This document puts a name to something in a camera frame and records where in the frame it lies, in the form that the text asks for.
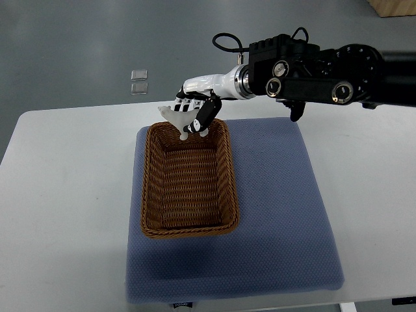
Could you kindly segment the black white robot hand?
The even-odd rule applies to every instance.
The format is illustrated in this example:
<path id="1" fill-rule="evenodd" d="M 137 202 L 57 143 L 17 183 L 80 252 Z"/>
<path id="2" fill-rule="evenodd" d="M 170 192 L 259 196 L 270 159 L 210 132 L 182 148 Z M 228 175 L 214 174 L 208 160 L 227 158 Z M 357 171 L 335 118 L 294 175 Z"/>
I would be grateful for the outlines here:
<path id="1" fill-rule="evenodd" d="M 222 108 L 222 100 L 244 99 L 237 91 L 235 77 L 231 74 L 214 74 L 186 80 L 175 97 L 174 110 L 185 112 L 192 100 L 199 101 L 199 111 L 188 125 L 186 133 L 206 130 Z"/>

